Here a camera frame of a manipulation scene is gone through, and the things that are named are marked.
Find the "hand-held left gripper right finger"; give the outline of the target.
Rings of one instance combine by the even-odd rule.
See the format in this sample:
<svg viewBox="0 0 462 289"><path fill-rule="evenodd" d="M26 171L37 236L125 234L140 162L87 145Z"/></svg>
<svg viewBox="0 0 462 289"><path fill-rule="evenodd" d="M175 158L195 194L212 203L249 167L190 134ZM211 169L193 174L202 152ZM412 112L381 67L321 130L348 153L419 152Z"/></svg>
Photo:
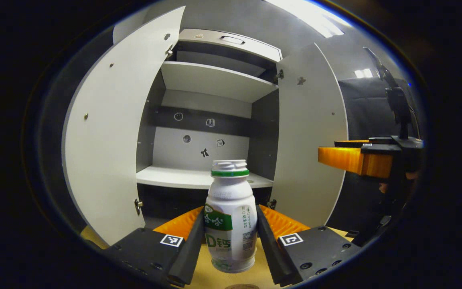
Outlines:
<svg viewBox="0 0 462 289"><path fill-rule="evenodd" d="M331 274L361 252L361 247L325 225L310 228L263 205L257 205L257 216L272 280L281 287Z"/></svg>

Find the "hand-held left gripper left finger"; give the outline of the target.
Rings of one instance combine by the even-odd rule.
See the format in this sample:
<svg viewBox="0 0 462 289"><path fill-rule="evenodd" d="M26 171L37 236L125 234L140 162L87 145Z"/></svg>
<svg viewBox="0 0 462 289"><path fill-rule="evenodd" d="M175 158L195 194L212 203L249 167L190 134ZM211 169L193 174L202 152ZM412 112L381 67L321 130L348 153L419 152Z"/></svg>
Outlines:
<svg viewBox="0 0 462 289"><path fill-rule="evenodd" d="M160 287L191 284L204 235L203 207L155 228L138 228L104 249L120 267Z"/></svg>

